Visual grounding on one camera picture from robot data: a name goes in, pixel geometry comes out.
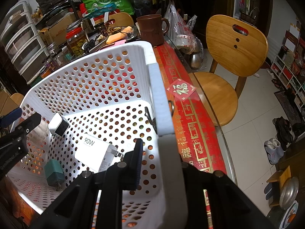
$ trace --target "green charger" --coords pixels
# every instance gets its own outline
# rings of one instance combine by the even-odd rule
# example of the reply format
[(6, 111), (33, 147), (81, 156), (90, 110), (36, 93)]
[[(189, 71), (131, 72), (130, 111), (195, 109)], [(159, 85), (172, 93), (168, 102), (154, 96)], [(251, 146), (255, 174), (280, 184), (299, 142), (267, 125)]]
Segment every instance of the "green charger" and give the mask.
[(60, 163), (55, 159), (50, 159), (45, 165), (45, 177), (48, 185), (55, 187), (56, 191), (61, 190), (61, 184), (65, 180), (65, 174)]

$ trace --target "table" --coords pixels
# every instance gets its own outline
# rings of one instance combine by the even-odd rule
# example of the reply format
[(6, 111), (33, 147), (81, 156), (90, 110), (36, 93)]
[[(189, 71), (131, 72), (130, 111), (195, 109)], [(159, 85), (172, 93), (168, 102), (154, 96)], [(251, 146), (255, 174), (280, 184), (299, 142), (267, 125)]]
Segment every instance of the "table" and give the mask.
[[(180, 51), (167, 36), (164, 39), (163, 45), (154, 47), (154, 53), (167, 90), (167, 98), (174, 102), (173, 124), (183, 161), (209, 173), (221, 170), (237, 184), (225, 136), (204, 90)], [(196, 87), (184, 100), (168, 91), (177, 79)], [(216, 135), (214, 124), (218, 125), (221, 135)]]

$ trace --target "perforated basket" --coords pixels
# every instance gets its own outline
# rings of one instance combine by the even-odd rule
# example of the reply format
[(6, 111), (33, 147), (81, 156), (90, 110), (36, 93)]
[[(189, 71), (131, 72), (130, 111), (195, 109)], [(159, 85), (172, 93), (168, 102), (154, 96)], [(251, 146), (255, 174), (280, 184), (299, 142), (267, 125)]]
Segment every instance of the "perforated basket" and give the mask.
[[(28, 155), (8, 173), (38, 213), (60, 194), (45, 179), (49, 159), (60, 161), (63, 187), (89, 170), (74, 158), (87, 132), (124, 153), (133, 150), (136, 138), (144, 141), (140, 185), (136, 191), (123, 191), (123, 227), (184, 227), (187, 205), (180, 158), (161, 73), (148, 42), (107, 48), (66, 65), (35, 85), (20, 107), (24, 119), (38, 112), (48, 123), (58, 112), (71, 125), (61, 139), (49, 130), (40, 145), (30, 138)], [(158, 135), (145, 107), (156, 118)]]

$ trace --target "metal bolt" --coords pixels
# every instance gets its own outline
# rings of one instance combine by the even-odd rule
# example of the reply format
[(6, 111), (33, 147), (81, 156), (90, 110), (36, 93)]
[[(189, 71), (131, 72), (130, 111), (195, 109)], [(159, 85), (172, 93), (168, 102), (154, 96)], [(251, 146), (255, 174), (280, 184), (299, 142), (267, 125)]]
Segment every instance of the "metal bolt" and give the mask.
[(85, 170), (81, 173), (82, 177), (87, 178), (91, 176), (91, 171)]
[(181, 166), (182, 166), (183, 169), (185, 169), (189, 166), (189, 164), (186, 163), (186, 162), (181, 162)]
[(217, 177), (223, 177), (225, 174), (221, 170), (214, 171), (214, 175)]
[(118, 162), (117, 163), (117, 166), (119, 167), (119, 168), (125, 168), (126, 166), (127, 166), (127, 163), (126, 162)]

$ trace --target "chair handle hole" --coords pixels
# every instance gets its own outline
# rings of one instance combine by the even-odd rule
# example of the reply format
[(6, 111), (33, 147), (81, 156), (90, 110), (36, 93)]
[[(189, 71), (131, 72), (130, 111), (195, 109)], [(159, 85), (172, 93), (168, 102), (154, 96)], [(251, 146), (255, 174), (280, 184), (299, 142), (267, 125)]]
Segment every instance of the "chair handle hole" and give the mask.
[(248, 36), (248, 34), (249, 34), (249, 32), (248, 32), (248, 30), (246, 28), (243, 28), (243, 27), (241, 27), (239, 25), (234, 24), (232, 28), (233, 28), (233, 30), (235, 32), (237, 32), (237, 33), (239, 33), (241, 35)]

